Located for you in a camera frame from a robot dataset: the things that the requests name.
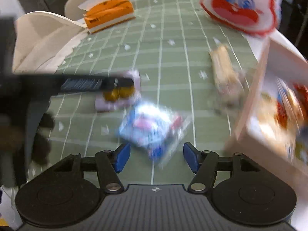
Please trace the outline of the purple packet green olives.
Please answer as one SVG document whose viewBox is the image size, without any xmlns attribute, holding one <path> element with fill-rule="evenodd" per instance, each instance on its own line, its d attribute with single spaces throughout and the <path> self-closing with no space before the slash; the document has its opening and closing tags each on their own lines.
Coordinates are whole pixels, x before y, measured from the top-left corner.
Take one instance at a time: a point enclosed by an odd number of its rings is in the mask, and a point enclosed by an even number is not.
<svg viewBox="0 0 308 231">
<path fill-rule="evenodd" d="M 111 92 L 99 93 L 95 98 L 95 109 L 98 112 L 109 112 L 132 106 L 141 98 L 141 79 L 138 70 L 119 73 L 125 78 L 132 78 L 134 86 L 116 88 Z"/>
</svg>

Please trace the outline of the blue white candy packet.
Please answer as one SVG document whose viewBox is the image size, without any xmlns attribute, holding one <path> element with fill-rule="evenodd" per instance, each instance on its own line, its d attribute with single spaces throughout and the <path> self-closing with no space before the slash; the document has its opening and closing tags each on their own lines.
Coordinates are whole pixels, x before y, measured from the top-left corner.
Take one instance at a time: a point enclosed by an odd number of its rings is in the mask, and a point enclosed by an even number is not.
<svg viewBox="0 0 308 231">
<path fill-rule="evenodd" d="M 163 168 L 186 136 L 191 122 L 191 114 L 139 100 L 126 113 L 117 134 L 122 140 L 147 151 L 149 159 Z"/>
</svg>

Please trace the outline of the clear packet beige biscuits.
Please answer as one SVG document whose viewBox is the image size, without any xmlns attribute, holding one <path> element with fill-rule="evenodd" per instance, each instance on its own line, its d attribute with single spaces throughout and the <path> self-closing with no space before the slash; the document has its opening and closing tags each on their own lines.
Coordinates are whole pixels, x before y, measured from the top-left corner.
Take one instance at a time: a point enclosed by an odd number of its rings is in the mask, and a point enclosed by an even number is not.
<svg viewBox="0 0 308 231">
<path fill-rule="evenodd" d="M 233 65 L 225 44 L 218 43 L 209 55 L 213 72 L 212 106 L 218 114 L 236 117 L 250 91 L 247 72 Z"/>
</svg>

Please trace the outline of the red roast chicken packet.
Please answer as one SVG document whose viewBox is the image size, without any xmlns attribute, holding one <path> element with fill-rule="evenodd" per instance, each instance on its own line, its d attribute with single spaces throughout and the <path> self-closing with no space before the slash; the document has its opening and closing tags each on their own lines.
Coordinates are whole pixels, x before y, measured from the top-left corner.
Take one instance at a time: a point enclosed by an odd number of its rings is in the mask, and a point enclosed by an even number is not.
<svg viewBox="0 0 308 231">
<path fill-rule="evenodd" d="M 296 134 L 307 125 L 307 86 L 293 83 L 288 86 L 277 80 L 278 98 L 275 120 L 284 130 Z"/>
</svg>

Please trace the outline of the beige chair far left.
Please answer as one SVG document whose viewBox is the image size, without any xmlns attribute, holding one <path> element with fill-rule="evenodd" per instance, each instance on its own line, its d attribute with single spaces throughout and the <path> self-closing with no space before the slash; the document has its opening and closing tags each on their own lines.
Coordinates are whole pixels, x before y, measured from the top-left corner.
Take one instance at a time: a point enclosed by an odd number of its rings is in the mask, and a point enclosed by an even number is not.
<svg viewBox="0 0 308 231">
<path fill-rule="evenodd" d="M 86 11 L 80 9 L 78 6 L 85 1 L 87 0 L 68 0 L 64 6 L 65 17 L 73 21 L 82 19 Z"/>
</svg>

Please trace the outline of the pink cardboard box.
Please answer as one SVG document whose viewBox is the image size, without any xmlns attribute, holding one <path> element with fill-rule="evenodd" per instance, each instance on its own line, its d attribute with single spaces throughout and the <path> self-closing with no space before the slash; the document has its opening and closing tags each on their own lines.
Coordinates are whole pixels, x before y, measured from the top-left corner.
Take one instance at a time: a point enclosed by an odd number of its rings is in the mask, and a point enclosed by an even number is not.
<svg viewBox="0 0 308 231">
<path fill-rule="evenodd" d="M 275 120 L 277 80 L 307 86 L 307 61 L 279 32 L 263 44 L 262 55 L 235 129 L 224 147 L 244 153 L 275 173 L 307 176 L 307 135 L 284 130 Z"/>
</svg>

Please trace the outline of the orange tissue box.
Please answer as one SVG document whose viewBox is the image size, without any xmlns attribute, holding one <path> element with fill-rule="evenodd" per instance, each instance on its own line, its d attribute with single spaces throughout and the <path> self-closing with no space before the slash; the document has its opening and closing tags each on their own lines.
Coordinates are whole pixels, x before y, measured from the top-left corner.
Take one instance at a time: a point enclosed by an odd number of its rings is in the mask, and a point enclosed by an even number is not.
<svg viewBox="0 0 308 231">
<path fill-rule="evenodd" d="M 135 18 L 130 0 L 86 0 L 78 6 L 90 33 L 96 33 Z"/>
</svg>

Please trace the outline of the green checked tablecloth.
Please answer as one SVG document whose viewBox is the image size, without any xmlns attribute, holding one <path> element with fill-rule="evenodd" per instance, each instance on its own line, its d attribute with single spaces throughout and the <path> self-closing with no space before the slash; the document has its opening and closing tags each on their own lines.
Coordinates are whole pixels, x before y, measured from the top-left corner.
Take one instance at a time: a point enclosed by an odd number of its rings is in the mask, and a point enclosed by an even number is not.
<svg viewBox="0 0 308 231">
<path fill-rule="evenodd" d="M 223 151 L 234 116 L 215 112 L 215 87 L 209 51 L 216 40 L 228 46 L 232 64 L 250 84 L 257 60 L 239 32 L 216 24 L 199 0 L 134 0 L 136 18 L 88 36 L 59 66 L 59 74 L 136 69 L 141 96 L 192 116 L 184 141 L 200 150 Z M 124 110 L 98 113 L 95 95 L 75 93 L 51 100 L 55 128 L 45 132 L 50 165 L 69 154 L 91 157 L 116 149 Z"/>
</svg>

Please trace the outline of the red white rabbit plush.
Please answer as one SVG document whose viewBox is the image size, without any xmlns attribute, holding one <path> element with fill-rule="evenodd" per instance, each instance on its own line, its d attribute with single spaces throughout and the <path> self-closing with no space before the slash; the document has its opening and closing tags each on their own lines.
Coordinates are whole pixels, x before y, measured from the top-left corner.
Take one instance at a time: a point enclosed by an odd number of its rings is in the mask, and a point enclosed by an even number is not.
<svg viewBox="0 0 308 231">
<path fill-rule="evenodd" d="M 281 21 L 282 0 L 200 0 L 212 19 L 245 34 L 264 37 Z"/>
</svg>

